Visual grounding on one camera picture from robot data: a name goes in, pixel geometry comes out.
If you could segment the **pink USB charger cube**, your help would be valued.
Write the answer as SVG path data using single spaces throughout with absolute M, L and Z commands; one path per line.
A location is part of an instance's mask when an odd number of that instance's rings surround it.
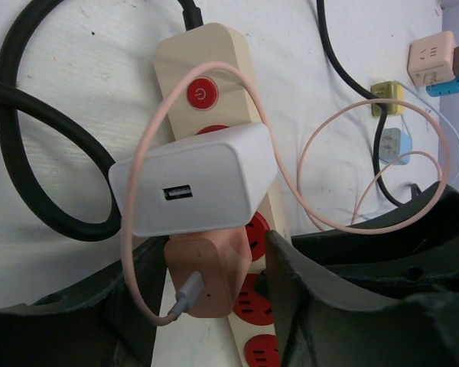
M 243 226 L 176 235 L 166 243 L 164 258 L 176 291 L 200 273 L 203 290 L 188 311 L 196 318 L 229 316 L 252 263 Z

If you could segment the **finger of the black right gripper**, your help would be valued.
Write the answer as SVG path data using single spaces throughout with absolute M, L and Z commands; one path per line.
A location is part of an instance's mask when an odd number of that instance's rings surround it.
M 459 192 L 446 187 L 427 215 L 396 232 L 328 230 L 297 235 L 291 243 L 334 274 L 387 297 L 459 292 Z

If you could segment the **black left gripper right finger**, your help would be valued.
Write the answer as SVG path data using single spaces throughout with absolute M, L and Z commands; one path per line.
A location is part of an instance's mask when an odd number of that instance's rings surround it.
M 459 293 L 384 297 L 266 235 L 283 366 L 459 366 Z

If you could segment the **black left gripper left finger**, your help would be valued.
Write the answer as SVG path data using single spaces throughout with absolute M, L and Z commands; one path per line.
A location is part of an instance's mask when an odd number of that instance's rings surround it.
M 31 305 L 0 309 L 0 366 L 150 366 L 157 328 L 120 262 Z

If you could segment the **blue USB charger cube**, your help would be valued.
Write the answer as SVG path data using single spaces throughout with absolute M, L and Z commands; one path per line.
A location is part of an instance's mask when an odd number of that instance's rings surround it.
M 379 159 L 390 163 L 412 150 L 412 138 L 399 128 L 385 128 L 379 141 Z

